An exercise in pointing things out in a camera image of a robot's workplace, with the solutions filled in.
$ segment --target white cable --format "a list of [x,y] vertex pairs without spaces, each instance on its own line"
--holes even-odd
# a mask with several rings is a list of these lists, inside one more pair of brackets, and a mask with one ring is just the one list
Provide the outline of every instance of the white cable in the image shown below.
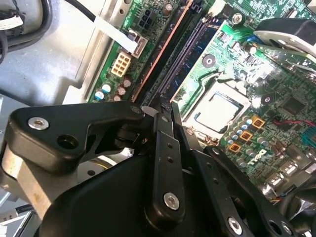
[[137,47],[137,43],[129,39],[127,35],[112,26],[109,22],[106,22],[101,17],[96,16],[94,20],[94,25],[97,29],[101,30],[107,36],[119,43],[127,51],[134,53]]
[[8,19],[0,20],[0,31],[10,30],[21,25],[23,25],[21,17],[13,16]]

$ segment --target gray metal panel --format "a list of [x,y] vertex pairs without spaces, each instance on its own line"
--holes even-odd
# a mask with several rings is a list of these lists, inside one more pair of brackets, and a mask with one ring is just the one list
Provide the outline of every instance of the gray metal panel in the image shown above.
[[[33,30],[41,21],[40,0],[17,1],[27,14],[26,29]],[[105,0],[80,0],[99,14]],[[0,65],[0,93],[27,105],[61,104],[69,85],[80,87],[76,77],[93,24],[81,12],[63,0],[52,0],[54,20],[51,29],[37,44],[8,54]],[[12,7],[2,0],[0,9]]]

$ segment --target green circuit board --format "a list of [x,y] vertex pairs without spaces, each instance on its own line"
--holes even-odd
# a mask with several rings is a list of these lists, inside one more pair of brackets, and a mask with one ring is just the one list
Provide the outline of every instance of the green circuit board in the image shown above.
[[[309,127],[308,125],[285,124],[279,126],[273,124],[272,120],[276,115],[288,120],[314,120],[316,118],[316,86],[305,78],[293,75],[260,51],[256,53],[251,62],[248,62],[240,47],[236,48],[236,42],[242,45],[251,32],[250,28],[234,30],[228,23],[224,23],[186,77],[175,100],[181,101],[179,103],[180,112],[184,116],[200,97],[201,84],[206,85],[206,90],[212,86],[214,80],[203,80],[215,72],[223,72],[219,79],[234,77],[242,80],[245,84],[246,96],[250,101],[265,96],[269,97],[270,101],[266,105],[263,103],[259,108],[251,106],[243,114],[242,117],[249,116],[250,118],[256,115],[265,124],[260,129],[249,126],[247,131],[252,134],[252,138],[247,142],[238,138],[234,142],[241,147],[237,153],[228,149],[230,144],[225,138],[242,121],[242,118],[231,124],[220,140],[220,147],[226,151],[228,157],[234,161],[243,159],[247,165],[241,167],[241,170],[247,173],[256,185],[260,185],[272,173],[279,172],[280,166],[291,158],[286,154],[283,158],[275,156],[273,151],[262,146],[258,139],[264,138],[270,144],[274,144],[276,141],[282,142],[285,146],[295,144],[300,150],[306,149],[307,147],[301,142],[301,135]],[[205,68],[202,61],[204,56],[209,54],[216,55],[216,64],[212,68]],[[293,107],[297,106],[294,108],[294,110],[297,109],[294,112],[290,108],[292,104]],[[248,149],[252,149],[256,154],[262,149],[266,149],[267,153],[260,160],[251,163],[252,157],[246,153]]]
[[[203,3],[204,12],[212,6],[210,3],[213,2],[205,1]],[[180,1],[171,0],[169,3],[176,9]],[[255,54],[250,55],[245,52],[244,47],[262,20],[284,17],[293,10],[297,10],[297,18],[316,21],[316,17],[301,0],[228,0],[227,4],[246,16],[243,26],[233,27],[230,21],[224,21],[198,60],[194,62],[194,66],[175,94],[174,100],[179,102],[181,115],[185,117],[203,96],[203,93],[212,87],[215,78],[217,81],[233,79],[233,81],[227,82],[230,85],[234,82],[241,83],[245,89],[244,96],[252,104],[241,117],[229,124],[228,129],[219,140],[219,146],[236,164],[238,164],[238,160],[242,159],[246,165],[239,166],[240,169],[249,176],[254,184],[261,185],[272,174],[279,173],[283,164],[292,160],[292,157],[286,153],[283,153],[282,157],[276,156],[271,149],[271,144],[278,141],[284,147],[293,144],[301,151],[307,149],[307,146],[301,142],[301,136],[309,128],[308,124],[276,125],[273,123],[273,119],[275,116],[281,116],[284,120],[313,121],[316,118],[315,84],[306,78],[305,75],[309,75],[308,73],[304,72],[295,76],[294,71],[291,71],[288,66],[288,63],[304,65],[307,62],[314,69],[316,60],[307,54],[276,50],[268,46],[258,45],[256,42],[254,42],[257,46]],[[161,0],[134,0],[132,2],[121,31],[126,34],[130,29],[137,31],[148,40],[148,43],[138,59],[131,59],[131,65],[126,75],[131,79],[132,86],[127,89],[121,99],[131,99],[133,86],[139,83],[144,69],[151,67],[148,66],[148,62],[152,60],[152,53],[162,45],[161,36],[170,27],[172,18],[171,15],[169,17],[162,15],[160,10],[164,5],[165,1]],[[139,21],[147,10],[155,13],[155,23],[150,30],[143,31],[139,27]],[[195,29],[195,25],[202,17],[201,14],[197,14],[192,19],[184,35],[190,35]],[[121,46],[114,43],[89,102],[113,101],[114,96],[118,94],[118,87],[122,85],[123,78],[111,73],[111,69],[121,51]],[[203,65],[203,58],[206,55],[215,56],[216,63],[212,67],[206,68]],[[167,66],[163,67],[161,71],[167,72],[175,58],[170,57],[166,63]],[[111,92],[105,93],[105,98],[102,100],[96,99],[95,92],[100,91],[104,84],[111,85]],[[160,80],[157,80],[156,87],[159,85]],[[151,93],[153,92],[149,90],[148,101],[150,101]],[[258,99],[260,99],[260,105],[255,106],[254,104]],[[243,121],[244,117],[252,118],[253,116],[263,121],[264,125],[260,128],[249,125],[246,131],[251,134],[251,139],[244,141],[238,138],[234,144],[237,144],[240,149],[237,152],[232,151],[230,149],[231,143],[228,143],[227,137],[230,136],[229,134],[234,131],[239,122]],[[263,146],[261,138],[270,145]],[[265,150],[265,154],[253,162],[253,157],[247,153],[249,149],[253,150],[255,154]]]
[[[179,2],[178,0],[169,1],[169,3],[172,4],[174,8],[178,6],[178,2]],[[134,31],[139,32],[141,36],[145,37],[148,40],[148,43],[146,47],[144,48],[144,51],[142,52],[141,56],[138,59],[132,58],[131,65],[126,73],[126,74],[129,74],[130,78],[133,81],[139,77],[145,63],[147,62],[150,54],[155,48],[158,42],[158,39],[160,38],[160,35],[165,30],[170,20],[170,17],[164,17],[160,12],[160,10],[163,8],[164,5],[165,5],[165,1],[163,0],[157,0],[157,1],[134,0],[127,14],[127,17],[125,18],[125,21],[121,28],[122,32],[125,32],[126,34],[128,34],[128,30],[132,29]],[[151,14],[154,15],[152,17],[154,19],[154,22],[152,23],[150,28],[146,30],[144,27],[141,27],[139,23],[142,17],[146,16],[145,12],[148,10],[151,12]],[[107,61],[103,67],[103,70],[100,74],[99,79],[96,82],[95,89],[94,89],[94,91],[100,90],[103,84],[108,83],[112,87],[111,92],[107,93],[105,95],[106,96],[105,99],[103,100],[96,99],[94,96],[95,93],[92,93],[90,96],[89,102],[99,102],[99,101],[108,101],[108,100],[111,101],[114,95],[117,93],[117,88],[122,83],[123,78],[112,74],[111,69],[112,69],[113,63],[115,62],[121,50],[122,50],[121,46],[115,42],[112,46],[112,49],[109,53]],[[123,98],[124,99],[129,98],[130,93],[131,93],[131,88],[127,90]]]

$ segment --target motherboard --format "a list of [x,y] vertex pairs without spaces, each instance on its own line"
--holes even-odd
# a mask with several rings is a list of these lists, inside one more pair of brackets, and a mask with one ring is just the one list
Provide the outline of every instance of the motherboard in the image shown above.
[[121,31],[138,46],[114,42],[89,102],[175,101],[201,146],[219,146],[268,199],[287,195],[316,170],[308,4],[134,0]]

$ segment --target chip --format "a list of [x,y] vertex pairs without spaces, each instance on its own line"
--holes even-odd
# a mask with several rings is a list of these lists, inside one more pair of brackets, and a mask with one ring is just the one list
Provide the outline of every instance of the chip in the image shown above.
[[288,100],[282,105],[282,108],[290,113],[291,115],[297,115],[305,108],[305,104],[303,104],[298,99],[291,96]]

